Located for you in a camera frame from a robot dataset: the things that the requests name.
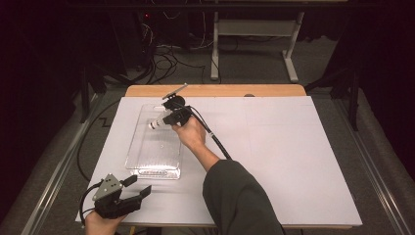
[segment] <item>dark background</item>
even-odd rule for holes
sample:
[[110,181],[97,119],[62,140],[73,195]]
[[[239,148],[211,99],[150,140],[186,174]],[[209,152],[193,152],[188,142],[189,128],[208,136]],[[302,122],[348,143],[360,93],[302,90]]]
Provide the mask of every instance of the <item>dark background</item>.
[[[389,1],[385,10],[370,13],[306,14],[299,40],[312,41],[322,35],[340,38],[326,73],[358,60],[360,86],[396,154],[415,178],[415,47],[410,35],[414,15],[408,2]],[[146,23],[155,25],[161,40],[186,48],[189,32],[204,33],[197,26],[200,14],[181,14],[169,22],[159,21],[163,19],[159,15],[152,13]],[[135,28],[140,17],[74,12],[52,0],[0,2],[1,220],[48,143],[71,116],[83,68],[99,64],[125,73],[126,68],[145,62],[147,48],[136,43],[142,36]],[[207,33],[211,33],[212,13],[206,21]],[[103,74],[96,70],[89,79]]]

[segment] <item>white table surface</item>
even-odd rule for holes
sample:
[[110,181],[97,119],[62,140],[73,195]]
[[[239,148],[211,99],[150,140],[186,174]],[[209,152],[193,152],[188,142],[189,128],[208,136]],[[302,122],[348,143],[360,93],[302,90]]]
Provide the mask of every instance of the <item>white table surface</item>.
[[[186,101],[202,114],[233,160],[262,185],[284,226],[362,224],[310,97],[204,97]],[[141,106],[162,102],[161,98],[121,99],[90,186],[108,173],[118,180],[130,176],[124,164]],[[224,159],[208,137],[207,145]],[[202,196],[206,173],[184,149],[180,179],[138,179],[123,189],[121,198],[129,198],[153,185],[141,210],[131,213],[124,224],[213,225]],[[86,198],[85,210],[93,208],[94,194],[92,191]]]

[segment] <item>clear plastic container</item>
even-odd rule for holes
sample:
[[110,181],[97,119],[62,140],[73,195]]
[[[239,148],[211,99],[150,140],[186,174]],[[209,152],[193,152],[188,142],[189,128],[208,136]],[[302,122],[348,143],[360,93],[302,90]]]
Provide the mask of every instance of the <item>clear plastic container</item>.
[[170,125],[152,129],[149,124],[165,108],[143,105],[128,151],[125,167],[138,178],[178,179],[182,145]]

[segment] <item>gray floor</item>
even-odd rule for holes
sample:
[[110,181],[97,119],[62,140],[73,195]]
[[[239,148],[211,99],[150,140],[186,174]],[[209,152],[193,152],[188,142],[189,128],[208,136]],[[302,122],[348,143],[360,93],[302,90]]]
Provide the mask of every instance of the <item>gray floor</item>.
[[[287,48],[288,40],[272,39],[267,42],[251,40],[236,42],[232,38],[221,38],[219,57],[221,83],[290,83],[285,70],[281,50]],[[336,42],[322,38],[311,43],[299,42],[296,45],[293,61],[300,84],[306,85],[321,77]],[[175,73],[160,83],[217,83],[210,81],[210,50],[183,51],[174,49],[174,55],[180,62],[191,68],[178,65]],[[167,61],[158,66],[168,67]],[[160,77],[164,70],[158,70]],[[360,227],[349,230],[306,229],[303,234],[411,234],[415,232],[415,185],[404,170],[386,139],[382,128],[373,117],[363,92],[359,94],[358,127],[355,132],[345,120],[344,104],[346,100],[332,100],[328,88],[311,91],[318,114],[332,145],[333,151],[345,176],[346,183],[355,200],[363,221]],[[109,85],[109,91],[96,99],[95,115],[125,93],[125,87]],[[79,104],[79,97],[74,100]],[[105,118],[111,123],[117,104],[101,113],[86,133],[80,148],[80,165],[86,175],[92,175],[105,139],[110,128],[103,125]],[[76,142],[81,111],[78,106],[72,118],[62,127],[59,134],[45,150],[42,158],[26,182],[12,210],[0,226],[0,234],[21,234],[36,205],[39,202],[51,177],[62,176],[62,184],[57,184],[56,195],[51,198],[50,208],[41,208],[43,212],[31,233],[27,234],[83,234],[80,225],[74,222],[78,202],[88,182],[82,178],[76,165],[76,159],[63,161],[70,146]],[[56,172],[57,166],[67,164],[68,171]],[[129,228],[122,227],[122,234],[128,234]],[[299,230],[288,230],[288,234],[300,234]]]

